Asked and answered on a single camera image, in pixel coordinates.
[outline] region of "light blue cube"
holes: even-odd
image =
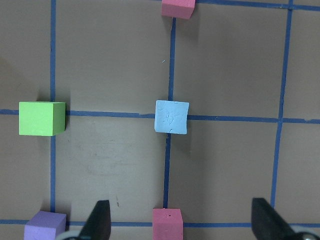
[[[187,134],[189,103],[157,100],[154,130],[158,133]]]

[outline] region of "vertical blue line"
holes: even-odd
[[[169,88],[168,100],[174,100],[174,79],[175,79],[175,54],[176,54],[176,18],[172,19],[172,28],[170,35],[170,66],[169,66]],[[171,134],[167,134],[165,140],[165,161],[164,161],[164,183],[163,183],[163,207],[168,208],[169,200],[169,177],[170,177],[170,151]]]
[[[291,23],[292,23],[292,13],[293,13],[292,7],[293,7],[293,0],[289,0],[289,9],[287,11],[286,30],[285,30],[285,43],[284,43],[283,65],[282,65],[278,126],[276,130],[275,147],[274,147],[274,161],[273,161],[272,186],[271,186],[271,198],[270,198],[270,204],[272,207],[276,206],[279,150],[280,150],[280,141],[281,141],[282,126],[283,126],[283,117],[284,117],[285,90],[286,90],[286,82],[287,82],[290,33],[291,33]]]
[[[50,101],[56,101],[56,0],[51,0]],[[56,136],[50,138],[50,211],[56,211]]]
[[[168,208],[169,199],[169,172],[170,172],[170,150],[171,150],[171,133],[165,140],[165,163],[164,163],[164,185],[163,185],[163,208]]]
[[[170,66],[169,66],[169,91],[168,100],[174,100],[174,78],[175,78],[175,54],[176,54],[176,18],[172,20],[170,36]]]
[[[50,19],[50,101],[56,100],[56,0],[51,0]]]
[[[56,136],[50,139],[50,212],[56,211]]]

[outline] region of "colored block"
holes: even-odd
[[[65,124],[65,102],[19,102],[19,135],[54,136],[65,131]]]
[[[39,211],[24,226],[24,240],[55,240],[66,230],[66,214]]]
[[[184,222],[180,209],[153,209],[152,240],[183,240]]]
[[[196,0],[162,0],[161,15],[190,19],[195,9]]]
[[[158,133],[187,134],[189,103],[157,100],[154,130]]]

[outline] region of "green cube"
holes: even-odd
[[[65,102],[19,102],[19,135],[54,136],[65,131],[65,124]]]

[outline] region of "cube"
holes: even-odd
[[[39,211],[24,226],[23,240],[55,240],[66,230],[66,214]]]
[[[195,9],[196,0],[162,0],[161,15],[190,19]]]
[[[187,134],[189,103],[157,100],[154,130],[158,133]]]
[[[153,209],[152,240],[183,240],[184,222],[180,209]]]
[[[54,136],[64,132],[65,125],[65,102],[19,102],[19,135]]]

